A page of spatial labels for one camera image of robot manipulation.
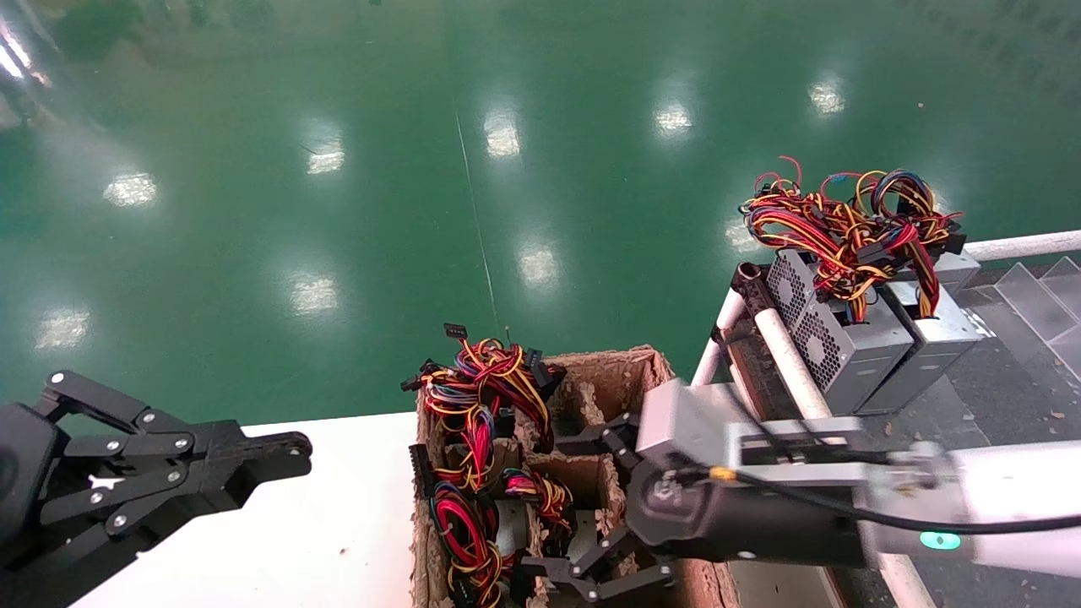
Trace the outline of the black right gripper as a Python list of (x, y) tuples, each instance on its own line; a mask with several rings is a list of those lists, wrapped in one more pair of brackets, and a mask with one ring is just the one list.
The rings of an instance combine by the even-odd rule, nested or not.
[(640, 543), (657, 556), (699, 561), (868, 565), (860, 528), (848, 516), (756, 487), (730, 487), (718, 480), (681, 484), (640, 464), (638, 424), (640, 417), (627, 412), (579, 434), (556, 438), (558, 453), (610, 454), (618, 470), (632, 472), (627, 485), (627, 527), (611, 529), (577, 561), (526, 556), (520, 561), (524, 574), (544, 578), (557, 592), (586, 603), (610, 603), (624, 596), (643, 598), (676, 585), (675, 566), (660, 557), (633, 573), (617, 572), (619, 563)]

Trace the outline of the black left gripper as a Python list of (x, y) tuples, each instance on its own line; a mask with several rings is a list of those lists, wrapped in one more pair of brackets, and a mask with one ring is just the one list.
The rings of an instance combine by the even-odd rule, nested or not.
[[(248, 437), (232, 420), (188, 423), (74, 371), (57, 371), (42, 392), (42, 414), (26, 404), (1, 408), (1, 546), (4, 592), (92, 592), (197, 517), (242, 508), (254, 480), (286, 480), (312, 470), (301, 432)], [(81, 415), (111, 432), (71, 436), (65, 459), (135, 472), (166, 470), (46, 499), (59, 438), (54, 423)]]

